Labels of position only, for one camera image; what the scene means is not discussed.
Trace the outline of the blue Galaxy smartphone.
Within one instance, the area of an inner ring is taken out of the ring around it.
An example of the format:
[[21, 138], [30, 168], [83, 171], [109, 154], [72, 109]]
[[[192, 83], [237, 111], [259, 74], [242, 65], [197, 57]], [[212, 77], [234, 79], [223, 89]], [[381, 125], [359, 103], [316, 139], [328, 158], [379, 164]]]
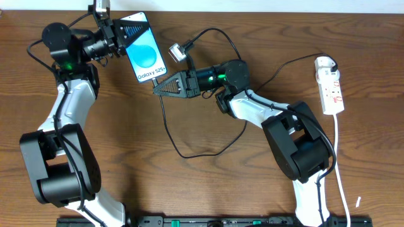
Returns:
[[[139, 12], [121, 19], [129, 21], [148, 21], [144, 12]], [[167, 67], [155, 40], [151, 25], [129, 47], [126, 47], [128, 59], [132, 65], [136, 79], [140, 83], [155, 79], [167, 73]]]

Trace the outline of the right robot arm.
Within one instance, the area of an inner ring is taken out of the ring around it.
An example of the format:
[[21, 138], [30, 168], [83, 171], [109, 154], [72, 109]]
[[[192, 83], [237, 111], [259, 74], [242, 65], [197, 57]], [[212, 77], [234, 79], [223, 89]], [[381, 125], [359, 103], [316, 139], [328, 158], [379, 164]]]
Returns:
[[291, 179], [296, 198], [295, 215], [304, 226], [326, 226], [324, 179], [336, 165], [333, 145], [305, 102], [277, 103], [250, 89], [247, 63], [234, 59], [221, 64], [178, 71], [153, 83], [160, 98], [194, 98], [215, 94], [222, 113], [245, 120], [263, 130], [274, 159]]

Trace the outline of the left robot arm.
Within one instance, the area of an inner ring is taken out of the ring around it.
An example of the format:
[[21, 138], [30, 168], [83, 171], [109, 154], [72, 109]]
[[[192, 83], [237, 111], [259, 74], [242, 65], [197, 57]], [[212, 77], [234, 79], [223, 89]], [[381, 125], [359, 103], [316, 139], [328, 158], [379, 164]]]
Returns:
[[97, 64], [129, 54], [129, 46], [151, 28], [143, 13], [113, 20], [91, 9], [97, 31], [54, 22], [40, 38], [53, 58], [49, 71], [57, 98], [45, 122], [20, 138], [20, 149], [35, 198], [76, 211], [68, 226], [140, 226], [124, 203], [103, 187], [100, 167], [85, 136], [90, 108], [98, 98]]

